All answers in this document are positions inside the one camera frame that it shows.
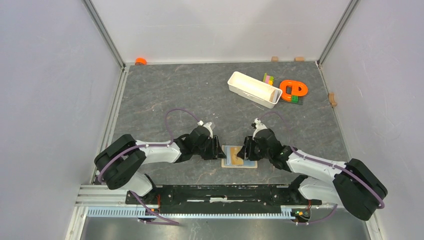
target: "white wall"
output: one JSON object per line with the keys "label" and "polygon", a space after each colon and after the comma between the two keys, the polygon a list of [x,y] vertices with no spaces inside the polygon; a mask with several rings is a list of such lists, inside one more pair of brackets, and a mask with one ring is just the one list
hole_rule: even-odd
{"label": "white wall", "polygon": [[0,4],[0,239],[60,240],[120,69],[82,1]]}
{"label": "white wall", "polygon": [[317,60],[349,0],[93,0],[123,60]]}
{"label": "white wall", "polygon": [[363,0],[323,64],[348,150],[388,189],[387,239],[422,239],[424,2]]}

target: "wooden peg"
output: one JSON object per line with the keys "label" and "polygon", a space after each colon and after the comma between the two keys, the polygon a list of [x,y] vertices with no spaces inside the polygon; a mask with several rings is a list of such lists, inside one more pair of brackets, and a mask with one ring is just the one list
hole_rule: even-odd
{"label": "wooden peg", "polygon": [[294,61],[295,62],[304,62],[305,58],[303,56],[297,56],[297,57],[294,58]]}
{"label": "wooden peg", "polygon": [[337,106],[337,102],[334,100],[334,92],[330,92],[328,94],[328,100],[330,101],[330,105],[331,105],[332,108]]}

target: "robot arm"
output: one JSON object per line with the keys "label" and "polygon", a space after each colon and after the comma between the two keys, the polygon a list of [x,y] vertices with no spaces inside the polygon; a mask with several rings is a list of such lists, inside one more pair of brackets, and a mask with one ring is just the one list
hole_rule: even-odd
{"label": "robot arm", "polygon": [[379,207],[379,201],[345,169],[365,182],[381,199],[388,194],[384,185],[358,159],[332,161],[309,155],[297,148],[281,145],[274,132],[256,119],[252,136],[244,139],[237,154],[242,159],[268,159],[277,169],[304,174],[294,182],[301,197],[343,205],[355,217],[367,221]]}
{"label": "robot arm", "polygon": [[111,190],[125,188],[143,197],[154,188],[154,184],[147,175],[137,172],[141,165],[181,163],[193,155],[200,155],[204,160],[226,158],[218,137],[213,135],[215,125],[202,121],[198,125],[190,134],[181,135],[171,144],[144,142],[124,134],[94,159],[97,169],[103,172],[100,178]]}

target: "green block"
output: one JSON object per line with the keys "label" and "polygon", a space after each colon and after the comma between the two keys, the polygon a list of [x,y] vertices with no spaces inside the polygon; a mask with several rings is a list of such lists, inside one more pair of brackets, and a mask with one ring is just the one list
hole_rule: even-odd
{"label": "green block", "polygon": [[291,102],[292,103],[298,103],[299,102],[299,97],[296,95],[291,95]]}

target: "white rectangular container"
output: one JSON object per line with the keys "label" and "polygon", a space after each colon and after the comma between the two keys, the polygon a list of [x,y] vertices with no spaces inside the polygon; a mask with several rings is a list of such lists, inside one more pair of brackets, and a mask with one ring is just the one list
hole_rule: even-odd
{"label": "white rectangular container", "polygon": [[270,109],[278,103],[283,93],[279,88],[238,71],[229,78],[228,88],[231,92]]}

